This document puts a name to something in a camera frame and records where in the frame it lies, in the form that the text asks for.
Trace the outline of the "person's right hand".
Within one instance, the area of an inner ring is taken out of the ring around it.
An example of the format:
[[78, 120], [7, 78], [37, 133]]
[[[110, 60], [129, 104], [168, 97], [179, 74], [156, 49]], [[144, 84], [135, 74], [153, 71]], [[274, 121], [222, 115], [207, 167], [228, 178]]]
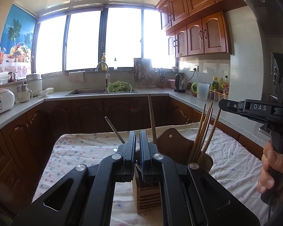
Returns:
[[276, 152], [271, 141], [267, 141], [263, 149], [261, 162], [262, 168], [257, 184], [257, 191], [263, 194], [267, 190], [272, 189], [276, 183], [269, 171], [274, 169], [283, 173], [283, 154]]

